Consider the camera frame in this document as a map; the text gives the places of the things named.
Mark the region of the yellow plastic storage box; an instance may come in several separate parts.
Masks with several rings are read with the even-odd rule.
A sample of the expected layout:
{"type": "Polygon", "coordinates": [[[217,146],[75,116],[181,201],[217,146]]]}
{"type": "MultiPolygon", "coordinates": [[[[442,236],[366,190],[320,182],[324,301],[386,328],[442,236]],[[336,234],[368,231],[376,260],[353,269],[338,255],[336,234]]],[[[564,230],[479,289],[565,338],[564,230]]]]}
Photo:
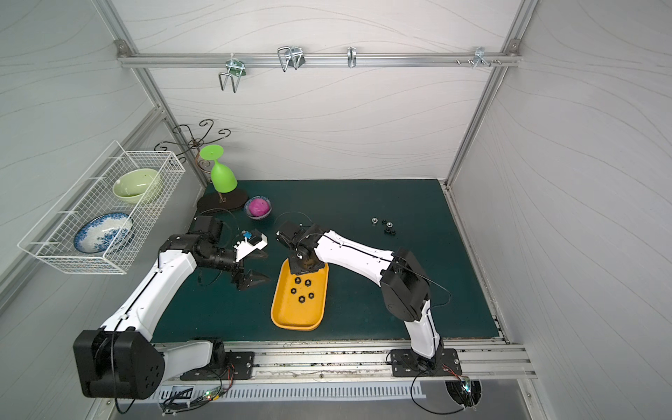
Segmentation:
{"type": "Polygon", "coordinates": [[[292,275],[289,260],[283,262],[276,283],[276,291],[271,306],[271,320],[276,327],[292,331],[310,332],[319,327],[324,318],[329,266],[318,272],[302,276],[292,275]],[[295,278],[301,278],[302,283],[296,285],[295,278]],[[305,281],[310,279],[311,286],[306,287],[305,281]],[[297,293],[291,294],[291,288],[297,293]],[[308,299],[308,294],[314,293],[314,299],[308,299]],[[304,296],[306,302],[299,303],[299,297],[304,296]]]}

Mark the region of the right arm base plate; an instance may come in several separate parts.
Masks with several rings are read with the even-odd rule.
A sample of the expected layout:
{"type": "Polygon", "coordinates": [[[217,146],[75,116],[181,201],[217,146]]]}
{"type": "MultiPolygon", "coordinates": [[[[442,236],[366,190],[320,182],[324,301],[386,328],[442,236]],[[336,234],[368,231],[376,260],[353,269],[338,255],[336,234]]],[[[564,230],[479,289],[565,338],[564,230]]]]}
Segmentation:
{"type": "Polygon", "coordinates": [[[417,355],[411,349],[393,349],[388,352],[386,362],[390,365],[394,377],[463,375],[458,352],[453,348],[439,348],[431,359],[417,355]]]}

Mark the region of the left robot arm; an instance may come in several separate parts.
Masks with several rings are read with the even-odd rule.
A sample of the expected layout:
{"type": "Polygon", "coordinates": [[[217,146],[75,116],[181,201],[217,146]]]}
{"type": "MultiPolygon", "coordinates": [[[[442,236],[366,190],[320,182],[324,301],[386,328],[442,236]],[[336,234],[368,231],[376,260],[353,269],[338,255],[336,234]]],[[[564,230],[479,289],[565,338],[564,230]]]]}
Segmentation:
{"type": "Polygon", "coordinates": [[[196,339],[158,350],[152,345],[157,324],[181,285],[199,268],[231,274],[238,290],[267,281],[245,271],[244,260],[268,244],[265,234],[246,232],[234,248],[216,245],[211,234],[175,234],[122,306],[96,330],[84,330],[73,343],[82,394],[89,398],[141,400],[167,379],[195,369],[224,369],[224,346],[196,339]]]}

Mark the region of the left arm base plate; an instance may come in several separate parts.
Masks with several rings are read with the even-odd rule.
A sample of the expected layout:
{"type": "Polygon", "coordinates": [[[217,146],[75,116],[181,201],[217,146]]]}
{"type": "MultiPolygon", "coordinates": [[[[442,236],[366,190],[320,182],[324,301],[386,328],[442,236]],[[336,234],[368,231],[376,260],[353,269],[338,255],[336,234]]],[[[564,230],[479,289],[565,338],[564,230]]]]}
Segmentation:
{"type": "Polygon", "coordinates": [[[254,352],[226,352],[214,355],[210,364],[180,376],[182,381],[244,381],[252,378],[254,352]]]}

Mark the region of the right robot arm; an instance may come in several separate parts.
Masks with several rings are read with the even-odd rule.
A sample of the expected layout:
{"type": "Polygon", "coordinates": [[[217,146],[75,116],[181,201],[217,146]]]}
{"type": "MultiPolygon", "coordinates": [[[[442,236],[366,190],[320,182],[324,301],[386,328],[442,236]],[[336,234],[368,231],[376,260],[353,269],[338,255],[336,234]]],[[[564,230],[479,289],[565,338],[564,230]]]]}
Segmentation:
{"type": "Polygon", "coordinates": [[[317,224],[304,227],[285,222],[276,239],[290,250],[294,276],[337,265],[373,282],[387,310],[404,322],[412,352],[427,362],[436,360],[442,344],[432,315],[430,278],[412,252],[370,248],[317,224]]]}

